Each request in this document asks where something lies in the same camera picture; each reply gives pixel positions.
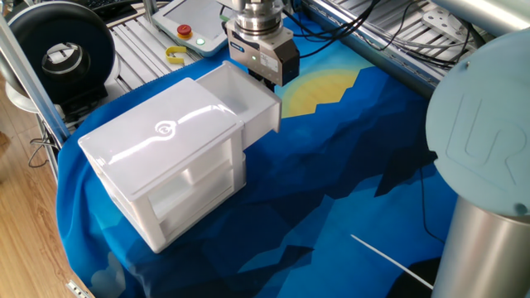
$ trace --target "table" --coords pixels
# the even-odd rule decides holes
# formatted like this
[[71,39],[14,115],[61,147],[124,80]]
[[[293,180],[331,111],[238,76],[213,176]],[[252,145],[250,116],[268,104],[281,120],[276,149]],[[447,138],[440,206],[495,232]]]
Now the table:
[[[320,46],[295,42],[302,54]],[[456,194],[426,154],[427,102],[339,43],[303,60],[300,77],[277,89],[282,128],[245,152],[247,185],[154,254],[77,140],[227,59],[222,50],[106,104],[61,150],[60,236],[96,297],[385,297],[400,269],[350,234],[405,266],[441,255],[443,245],[423,228],[420,166],[426,224],[439,238]]]

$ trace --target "white plastic drawer unit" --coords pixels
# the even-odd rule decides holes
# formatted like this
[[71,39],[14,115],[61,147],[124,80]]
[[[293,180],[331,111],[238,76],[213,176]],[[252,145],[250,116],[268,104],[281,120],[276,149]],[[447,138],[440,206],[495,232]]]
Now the white plastic drawer unit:
[[224,62],[79,139],[113,202],[160,252],[246,181],[243,150],[279,130],[280,99]]

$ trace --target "red emergency stop button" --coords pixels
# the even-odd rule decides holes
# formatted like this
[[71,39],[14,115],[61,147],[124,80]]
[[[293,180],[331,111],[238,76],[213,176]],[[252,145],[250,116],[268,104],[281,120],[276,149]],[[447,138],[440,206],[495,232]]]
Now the red emergency stop button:
[[192,36],[191,27],[190,25],[180,25],[176,28],[176,33],[179,36],[179,38],[183,40],[188,40]]

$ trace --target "yellow cable tie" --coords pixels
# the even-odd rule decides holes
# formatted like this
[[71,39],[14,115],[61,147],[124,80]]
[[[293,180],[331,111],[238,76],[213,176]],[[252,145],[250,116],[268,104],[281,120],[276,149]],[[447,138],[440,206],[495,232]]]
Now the yellow cable tie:
[[166,59],[167,62],[171,64],[184,64],[184,58],[180,57],[171,57],[170,54],[173,53],[186,53],[187,49],[185,46],[170,46],[166,49]]

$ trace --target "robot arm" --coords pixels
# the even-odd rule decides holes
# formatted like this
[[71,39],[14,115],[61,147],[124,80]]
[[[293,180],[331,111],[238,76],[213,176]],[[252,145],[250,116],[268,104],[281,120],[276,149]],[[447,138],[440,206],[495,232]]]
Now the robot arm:
[[236,17],[226,23],[230,57],[274,90],[299,74],[300,52],[283,27],[282,0],[218,0]]

